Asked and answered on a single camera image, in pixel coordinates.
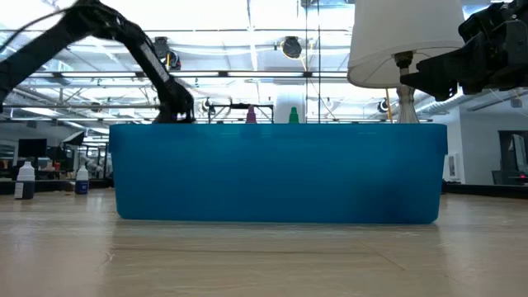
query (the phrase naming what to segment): white lamp shade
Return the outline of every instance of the white lamp shade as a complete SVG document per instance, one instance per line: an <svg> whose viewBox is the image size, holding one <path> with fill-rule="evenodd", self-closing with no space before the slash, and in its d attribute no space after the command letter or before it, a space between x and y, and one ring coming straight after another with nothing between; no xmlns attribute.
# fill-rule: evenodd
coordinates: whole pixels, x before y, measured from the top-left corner
<svg viewBox="0 0 528 297"><path fill-rule="evenodd" d="M394 55L414 52L411 73L421 60L464 45L460 0L357 0L348 81L358 87L397 87Z"/></svg>

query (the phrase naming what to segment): light wood tabletop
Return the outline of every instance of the light wood tabletop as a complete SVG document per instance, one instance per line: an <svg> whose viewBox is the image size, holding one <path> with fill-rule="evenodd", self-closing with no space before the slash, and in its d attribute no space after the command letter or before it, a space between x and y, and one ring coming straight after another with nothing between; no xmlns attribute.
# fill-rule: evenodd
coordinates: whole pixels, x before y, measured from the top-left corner
<svg viewBox="0 0 528 297"><path fill-rule="evenodd" d="M133 221L113 191L0 197L0 295L526 297L528 200L427 226Z"/></svg>

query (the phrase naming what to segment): green bottle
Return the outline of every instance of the green bottle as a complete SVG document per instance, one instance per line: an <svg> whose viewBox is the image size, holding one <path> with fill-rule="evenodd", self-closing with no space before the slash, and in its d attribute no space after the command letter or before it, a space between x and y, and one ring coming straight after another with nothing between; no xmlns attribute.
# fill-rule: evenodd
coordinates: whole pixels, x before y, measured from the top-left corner
<svg viewBox="0 0 528 297"><path fill-rule="evenodd" d="M299 123L299 114L297 114L297 107L291 107L290 120L288 124L298 124Z"/></svg>

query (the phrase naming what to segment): white bottle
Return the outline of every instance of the white bottle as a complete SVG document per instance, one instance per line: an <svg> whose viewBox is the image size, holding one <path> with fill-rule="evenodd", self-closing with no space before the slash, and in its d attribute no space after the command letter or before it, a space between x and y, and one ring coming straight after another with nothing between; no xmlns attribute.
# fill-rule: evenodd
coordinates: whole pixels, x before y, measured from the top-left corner
<svg viewBox="0 0 528 297"><path fill-rule="evenodd" d="M88 187L90 185L88 170L86 166L82 165L77 171L77 178L75 180L75 194L86 195L88 194Z"/></svg>
<svg viewBox="0 0 528 297"><path fill-rule="evenodd" d="M25 162L18 170L15 185L15 199L29 200L33 199L35 194L35 169L31 162Z"/></svg>

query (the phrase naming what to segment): black robotic arm joint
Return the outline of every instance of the black robotic arm joint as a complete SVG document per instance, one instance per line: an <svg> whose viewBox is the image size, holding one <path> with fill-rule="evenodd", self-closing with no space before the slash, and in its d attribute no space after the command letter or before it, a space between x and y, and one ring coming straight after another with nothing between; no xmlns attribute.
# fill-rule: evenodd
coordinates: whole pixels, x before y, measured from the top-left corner
<svg viewBox="0 0 528 297"><path fill-rule="evenodd" d="M465 46L423 60L402 84L445 101L458 92L528 87L528 1L494 3L459 27Z"/></svg>

